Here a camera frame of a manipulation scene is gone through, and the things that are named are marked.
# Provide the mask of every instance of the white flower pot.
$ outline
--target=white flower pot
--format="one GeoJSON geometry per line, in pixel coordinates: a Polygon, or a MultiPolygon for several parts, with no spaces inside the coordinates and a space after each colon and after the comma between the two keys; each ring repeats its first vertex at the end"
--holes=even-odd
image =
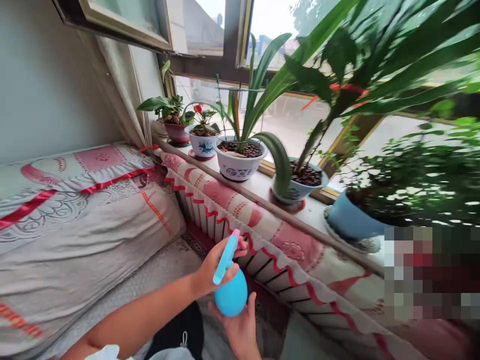
{"type": "Polygon", "coordinates": [[[250,179],[257,171],[260,161],[268,154],[268,149],[263,142],[257,142],[262,151],[261,156],[258,157],[236,157],[229,155],[220,150],[218,146],[222,141],[233,141],[235,136],[222,136],[217,138],[215,146],[213,147],[217,153],[218,166],[220,173],[228,180],[234,182],[243,182],[250,179]]]}
{"type": "Polygon", "coordinates": [[[217,136],[196,136],[192,135],[190,131],[197,126],[196,124],[187,126],[185,132],[190,136],[190,143],[195,155],[199,158],[211,158],[215,155],[215,141],[217,136]]]}
{"type": "MultiPolygon", "coordinates": [[[[298,160],[297,157],[289,157],[290,160],[298,160]]],[[[312,165],[308,163],[312,169],[315,171],[319,171],[320,168],[318,166],[312,165]]],[[[321,172],[321,184],[317,186],[308,186],[303,185],[299,182],[290,180],[290,187],[288,188],[288,195],[280,196],[278,195],[275,190],[274,186],[271,187],[273,196],[280,201],[281,203],[287,205],[294,205],[301,202],[303,199],[306,199],[314,190],[324,188],[328,185],[330,179],[325,172],[321,172]]]]}

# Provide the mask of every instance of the sky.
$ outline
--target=sky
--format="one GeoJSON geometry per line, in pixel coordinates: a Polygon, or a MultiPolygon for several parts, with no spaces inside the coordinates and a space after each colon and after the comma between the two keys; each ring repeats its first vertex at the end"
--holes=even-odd
{"type": "MultiPolygon", "coordinates": [[[[211,18],[216,19],[217,15],[221,14],[223,22],[225,22],[225,1],[227,0],[196,0],[211,18]]],[[[260,35],[266,35],[270,39],[284,33],[297,35],[294,17],[290,14],[290,6],[294,6],[296,2],[297,0],[255,0],[251,20],[253,35],[257,39],[260,35]]]]}

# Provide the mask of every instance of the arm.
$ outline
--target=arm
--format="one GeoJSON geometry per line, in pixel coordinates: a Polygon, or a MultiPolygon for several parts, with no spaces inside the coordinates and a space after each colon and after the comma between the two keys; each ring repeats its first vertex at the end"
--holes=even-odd
{"type": "MultiPolygon", "coordinates": [[[[213,277],[227,241],[224,239],[219,242],[195,273],[175,280],[109,314],[72,346],[62,360],[84,360],[109,344],[120,347],[119,359],[135,355],[158,330],[188,305],[218,288],[213,283],[213,277]]],[[[235,255],[244,256],[246,253],[247,243],[240,237],[235,255]]],[[[233,279],[238,271],[238,264],[234,264],[228,269],[221,285],[233,279]]]]}

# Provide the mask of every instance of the blue spray bottle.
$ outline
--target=blue spray bottle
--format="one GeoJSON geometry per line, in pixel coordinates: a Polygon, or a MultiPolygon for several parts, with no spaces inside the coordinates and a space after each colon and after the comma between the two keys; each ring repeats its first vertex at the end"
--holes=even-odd
{"type": "MultiPolygon", "coordinates": [[[[235,229],[228,239],[228,243],[221,254],[220,262],[213,276],[213,283],[219,285],[227,270],[234,264],[232,261],[239,241],[240,230],[235,229]]],[[[215,291],[215,304],[226,317],[236,317],[242,312],[247,303],[247,281],[241,269],[235,277],[215,291]]]]}

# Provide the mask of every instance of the window sill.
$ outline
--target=window sill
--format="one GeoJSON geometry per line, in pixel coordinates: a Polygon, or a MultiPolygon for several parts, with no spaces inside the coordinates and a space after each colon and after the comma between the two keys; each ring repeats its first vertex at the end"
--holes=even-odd
{"type": "Polygon", "coordinates": [[[280,219],[315,237],[324,244],[330,245],[332,248],[348,255],[358,264],[362,265],[368,270],[371,270],[380,277],[384,277],[385,242],[382,242],[380,252],[376,254],[364,255],[336,241],[328,234],[327,229],[325,228],[325,225],[321,219],[321,214],[323,214],[326,207],[324,203],[312,197],[308,197],[306,199],[305,208],[303,210],[299,211],[296,214],[288,213],[280,207],[271,203],[269,200],[270,186],[272,183],[271,177],[263,173],[256,172],[252,176],[252,178],[243,183],[233,183],[226,180],[220,174],[219,164],[216,156],[211,160],[200,162],[188,155],[191,149],[190,146],[173,147],[172,145],[167,143],[167,139],[155,136],[153,142],[155,144],[158,144],[160,149],[162,149],[163,151],[181,157],[188,163],[195,165],[199,169],[206,172],[208,175],[212,176],[213,178],[217,179],[228,187],[234,189],[249,200],[259,204],[261,207],[270,211],[272,214],[276,215],[280,219]]]}

